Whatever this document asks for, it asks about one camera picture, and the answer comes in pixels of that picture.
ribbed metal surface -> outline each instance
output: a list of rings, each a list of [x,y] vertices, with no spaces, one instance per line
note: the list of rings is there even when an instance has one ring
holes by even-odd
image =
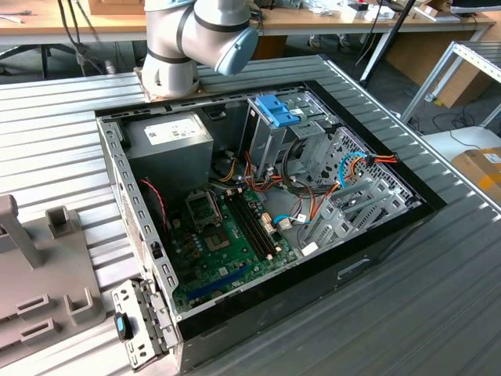
[[[202,68],[210,92],[317,80],[450,205],[382,266],[193,374],[491,374],[501,369],[501,211],[334,65],[257,61],[235,77]],[[139,272],[106,176],[92,110],[142,101],[133,74],[0,86],[0,192],[20,218],[78,210],[105,305]],[[131,373],[113,321],[0,374]],[[145,374],[168,374],[169,359]]]
[[[501,83],[501,42],[458,42],[454,52]]]

metal rack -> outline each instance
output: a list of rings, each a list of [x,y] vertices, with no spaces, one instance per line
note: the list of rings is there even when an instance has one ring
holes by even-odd
[[[438,61],[437,65],[430,73],[421,89],[414,96],[410,105],[402,114],[402,122],[407,123],[414,114],[414,110],[425,96],[427,96],[430,87],[437,78],[449,67],[451,59],[457,55],[460,59],[475,65],[482,72],[501,83],[501,42],[452,42],[445,51],[444,55]],[[456,71],[454,63],[445,73],[438,87],[433,91],[433,97],[436,97],[441,90],[450,81]],[[480,124],[481,127],[487,126],[501,112],[501,103],[487,118]]]

label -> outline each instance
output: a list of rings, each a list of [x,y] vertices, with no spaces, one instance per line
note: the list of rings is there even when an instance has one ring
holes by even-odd
[[[205,130],[191,119],[182,119],[162,124],[150,125],[144,128],[144,132],[152,145],[205,135]]]
[[[484,156],[491,162],[491,163],[501,163],[501,157],[498,154],[494,153],[485,153]]]
[[[304,214],[299,214],[299,215],[297,215],[296,220],[297,220],[298,222],[305,223],[305,222],[306,222],[306,215],[304,215]]]
[[[301,108],[294,108],[293,110],[289,111],[292,115],[302,115],[304,114],[303,110]]]

blue plastic clip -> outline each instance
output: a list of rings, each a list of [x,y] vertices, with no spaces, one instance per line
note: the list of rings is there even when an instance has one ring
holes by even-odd
[[[301,119],[292,115],[285,103],[280,102],[274,95],[257,96],[256,103],[272,119],[277,128],[301,122]]]

blue latch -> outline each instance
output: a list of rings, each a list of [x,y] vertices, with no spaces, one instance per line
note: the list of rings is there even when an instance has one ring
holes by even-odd
[[[257,96],[256,103],[272,119],[277,128],[301,122],[301,119],[292,115],[285,103],[280,102],[274,95]]]
[[[124,319],[122,317],[118,317],[117,319],[117,327],[118,331],[123,331],[125,326],[124,326]]]

